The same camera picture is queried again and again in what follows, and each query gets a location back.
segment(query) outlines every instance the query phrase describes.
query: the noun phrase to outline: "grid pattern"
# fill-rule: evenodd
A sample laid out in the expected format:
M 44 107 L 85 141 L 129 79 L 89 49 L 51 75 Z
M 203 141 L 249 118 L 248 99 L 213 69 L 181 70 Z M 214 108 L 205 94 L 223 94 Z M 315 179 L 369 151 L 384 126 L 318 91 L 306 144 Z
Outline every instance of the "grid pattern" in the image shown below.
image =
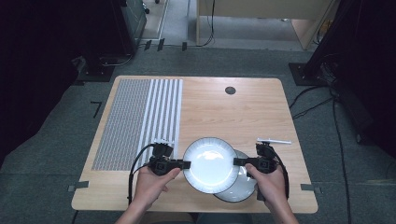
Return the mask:
M 92 169 L 129 171 L 156 139 L 173 142 L 177 155 L 182 85 L 181 79 L 120 80 Z M 135 169 L 150 155 L 151 149 L 143 153 Z

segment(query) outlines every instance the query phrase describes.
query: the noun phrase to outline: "black cable on floor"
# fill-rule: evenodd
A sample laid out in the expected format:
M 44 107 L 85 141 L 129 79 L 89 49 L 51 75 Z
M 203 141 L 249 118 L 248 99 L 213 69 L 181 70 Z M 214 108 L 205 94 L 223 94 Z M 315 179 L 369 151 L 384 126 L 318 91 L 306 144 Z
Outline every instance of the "black cable on floor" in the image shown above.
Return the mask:
M 289 105 L 289 109 L 291 109 L 291 108 L 295 105 L 295 103 L 297 102 L 298 98 L 300 98 L 300 96 L 304 95 L 305 93 L 307 93 L 307 92 L 309 92 L 309 91 L 315 90 L 315 89 L 317 89 L 317 88 L 322 88 L 322 87 L 326 87 L 326 86 L 314 86 L 314 87 L 310 87 L 310 88 L 307 88 L 307 89 L 301 91 L 301 92 L 294 98 L 294 101 Z
M 329 99 L 327 99 L 327 100 L 325 100 L 325 101 L 323 101 L 323 102 L 321 102 L 321 103 L 319 103 L 319 104 L 317 104 L 317 105 L 314 105 L 314 106 L 312 106 L 312 107 L 309 107 L 309 108 L 306 109 L 305 111 L 302 111 L 302 112 L 300 112 L 300 113 L 294 115 L 292 118 L 293 118 L 293 119 L 299 119 L 300 117 L 305 116 L 310 110 L 313 110 L 313 109 L 319 107 L 320 105 L 325 105 L 325 104 L 329 103 L 331 100 L 332 100 L 332 97 L 329 98 Z
M 351 224 L 352 218 L 350 215 L 349 184 L 347 182 L 347 171 L 346 171 L 346 164 L 345 164 L 345 159 L 344 159 L 344 146 L 343 146 L 343 141 L 342 141 L 341 134 L 340 134 L 340 129 L 338 127 L 338 120 L 337 120 L 336 113 L 335 113 L 335 98 L 333 98 L 333 100 L 332 100 L 332 115 L 334 117 L 335 129 L 337 131 L 338 142 L 340 144 L 340 150 L 341 150 L 341 163 L 343 166 L 343 177 L 344 177 L 344 183 L 345 183 L 345 188 L 346 188 L 347 223 Z
M 206 43 L 204 43 L 203 45 L 197 45 L 197 47 L 204 47 L 204 46 L 208 45 L 210 42 L 212 42 L 212 40 L 214 38 L 215 29 L 213 28 L 213 17 L 215 15 L 215 4 L 216 4 L 216 0 L 213 0 L 213 4 L 212 4 L 212 22 L 210 24 L 210 28 L 211 28 L 210 37 L 207 39 Z
M 78 210 L 76 210 L 75 214 L 73 215 L 72 224 L 75 224 L 77 215 L 78 215 Z

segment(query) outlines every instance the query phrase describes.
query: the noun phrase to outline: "white stick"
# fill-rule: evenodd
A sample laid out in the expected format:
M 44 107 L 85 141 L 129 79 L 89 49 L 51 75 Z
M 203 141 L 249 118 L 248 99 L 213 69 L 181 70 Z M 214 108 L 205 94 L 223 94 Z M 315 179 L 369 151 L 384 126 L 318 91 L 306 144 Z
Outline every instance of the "white stick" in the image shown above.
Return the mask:
M 268 143 L 280 143 L 280 144 L 291 144 L 291 141 L 281 141 L 281 140 L 272 140 L 271 138 L 268 139 L 262 139 L 262 138 L 257 138 L 258 142 L 268 142 Z

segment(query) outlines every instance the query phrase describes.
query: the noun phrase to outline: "wooden table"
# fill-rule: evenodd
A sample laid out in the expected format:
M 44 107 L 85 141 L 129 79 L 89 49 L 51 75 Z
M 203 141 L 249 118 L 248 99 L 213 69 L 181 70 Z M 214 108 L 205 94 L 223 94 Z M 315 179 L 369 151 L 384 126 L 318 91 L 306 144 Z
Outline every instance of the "wooden table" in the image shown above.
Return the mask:
M 89 187 L 76 190 L 72 202 L 74 209 L 122 211 L 127 208 L 129 171 L 94 171 L 92 164 L 120 81 L 156 78 L 183 81 L 179 159 L 192 142 L 208 136 L 225 140 L 249 157 L 256 156 L 257 137 L 291 141 L 291 145 L 272 144 L 288 168 L 290 206 L 294 213 L 317 212 L 314 191 L 301 187 L 301 184 L 310 185 L 311 181 L 281 82 L 276 78 L 241 77 L 117 77 L 80 178 L 80 181 L 89 181 Z M 235 94 L 225 92 L 230 86 L 236 89 Z M 256 200 L 256 192 L 241 203 L 226 203 L 191 187 L 182 173 L 167 187 L 170 191 L 161 194 L 150 211 L 269 212 Z
M 200 43 L 200 17 L 212 15 L 213 1 L 197 0 L 197 45 Z M 339 0 L 216 0 L 214 16 L 292 19 L 292 26 L 303 49 L 308 49 L 332 7 L 335 3 L 338 6 L 338 2 Z

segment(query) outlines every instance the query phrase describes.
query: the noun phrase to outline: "black cable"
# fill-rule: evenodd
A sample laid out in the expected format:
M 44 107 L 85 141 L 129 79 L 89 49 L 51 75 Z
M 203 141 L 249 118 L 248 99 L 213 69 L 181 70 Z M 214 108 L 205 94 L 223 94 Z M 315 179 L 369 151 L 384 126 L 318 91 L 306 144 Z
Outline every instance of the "black cable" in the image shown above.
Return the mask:
M 329 99 L 327 99 L 327 100 L 325 100 L 325 101 L 323 101 L 323 102 L 321 102 L 321 103 L 319 103 L 319 104 L 317 104 L 317 105 L 314 105 L 314 106 L 312 106 L 312 107 L 306 109 L 305 111 L 302 111 L 302 112 L 300 112 L 300 113 L 294 115 L 292 118 L 293 118 L 293 119 L 299 119 L 300 117 L 306 115 L 306 113 L 308 113 L 308 111 L 313 110 L 313 109 L 317 108 L 317 107 L 320 106 L 320 105 L 325 105 L 325 104 L 329 103 L 331 100 L 332 100 L 332 97 L 329 98 Z
M 73 215 L 72 224 L 75 224 L 77 215 L 78 215 L 78 210 L 76 210 L 75 214 Z
M 346 164 L 345 164 L 345 158 L 344 158 L 344 146 L 343 146 L 343 141 L 341 138 L 340 129 L 338 127 L 338 121 L 337 121 L 337 117 L 336 117 L 336 113 L 335 113 L 335 98 L 333 98 L 333 100 L 332 100 L 332 115 L 334 117 L 335 129 L 337 131 L 338 142 L 340 144 L 340 150 L 341 150 L 341 163 L 342 163 L 342 167 L 343 167 L 343 177 L 344 177 L 344 183 L 345 183 L 345 188 L 346 188 L 347 221 L 349 224 L 351 224 L 352 218 L 350 215 L 349 184 L 347 182 L 347 171 L 346 171 Z
M 210 24 L 210 28 L 211 28 L 210 37 L 206 40 L 206 43 L 204 43 L 203 45 L 197 45 L 197 47 L 204 47 L 204 46 L 208 45 L 210 42 L 212 42 L 212 40 L 214 38 L 215 29 L 213 27 L 213 17 L 215 15 L 215 4 L 216 4 L 216 0 L 213 0 L 213 4 L 212 4 L 212 22 Z
M 104 67 L 109 67 L 109 66 L 121 66 L 121 65 L 125 65 L 126 63 L 128 63 L 129 61 L 131 61 L 131 59 L 133 58 L 133 54 L 127 55 L 129 56 L 129 58 L 123 62 L 123 63 L 102 63 L 102 66 Z
M 277 155 L 277 153 L 274 151 L 273 148 L 268 147 L 272 153 L 274 153 L 275 157 L 277 158 L 280 167 L 282 167 L 282 172 L 283 172 L 283 178 L 285 179 L 285 192 L 286 192 L 286 198 L 289 198 L 290 195 L 290 183 L 289 183 L 289 174 L 288 171 L 286 170 L 286 166 L 283 164 L 283 161 L 280 159 L 280 157 Z
M 154 146 L 155 146 L 155 144 L 148 144 L 148 145 L 146 145 L 145 147 L 143 147 L 143 148 L 140 150 L 139 154 L 137 154 L 136 158 L 134 159 L 134 163 L 132 164 L 131 173 L 129 173 L 129 180 L 128 180 L 128 204 L 130 204 L 130 203 L 132 202 L 132 184 L 133 184 L 133 182 L 134 182 L 134 167 L 136 166 L 137 161 L 138 161 L 139 158 L 142 156 L 143 152 L 144 152 L 147 148 L 149 148 L 149 147 L 154 147 Z
M 307 89 L 301 91 L 301 92 L 294 98 L 294 101 L 290 104 L 289 109 L 291 109 L 291 108 L 295 105 L 295 103 L 297 102 L 298 98 L 300 98 L 300 96 L 304 95 L 304 94 L 305 94 L 306 92 L 308 92 L 308 91 L 312 91 L 312 90 L 315 90 L 315 89 L 317 89 L 317 88 L 322 88 L 322 87 L 326 87 L 326 86 L 314 86 L 314 87 L 310 87 L 310 88 L 307 88 Z

